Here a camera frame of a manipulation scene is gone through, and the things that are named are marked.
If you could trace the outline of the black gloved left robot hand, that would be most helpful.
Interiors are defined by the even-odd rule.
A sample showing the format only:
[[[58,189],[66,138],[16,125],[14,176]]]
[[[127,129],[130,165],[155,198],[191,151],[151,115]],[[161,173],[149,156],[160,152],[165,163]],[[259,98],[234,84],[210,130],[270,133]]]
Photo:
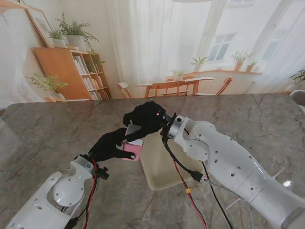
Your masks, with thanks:
[[[96,162],[106,161],[112,158],[126,158],[134,160],[135,153],[123,151],[122,142],[126,128],[119,128],[100,137],[95,145],[89,150],[88,155]]]

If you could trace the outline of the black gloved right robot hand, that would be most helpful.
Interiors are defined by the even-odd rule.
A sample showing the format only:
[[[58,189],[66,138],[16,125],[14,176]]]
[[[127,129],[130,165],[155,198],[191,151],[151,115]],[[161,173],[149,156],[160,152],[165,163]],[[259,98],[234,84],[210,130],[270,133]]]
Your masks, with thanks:
[[[123,143],[132,142],[146,137],[149,134],[158,132],[168,125],[171,118],[166,114],[166,110],[159,104],[150,101],[135,107],[132,112],[126,113],[123,117],[123,124],[140,126],[141,128],[123,138]]]

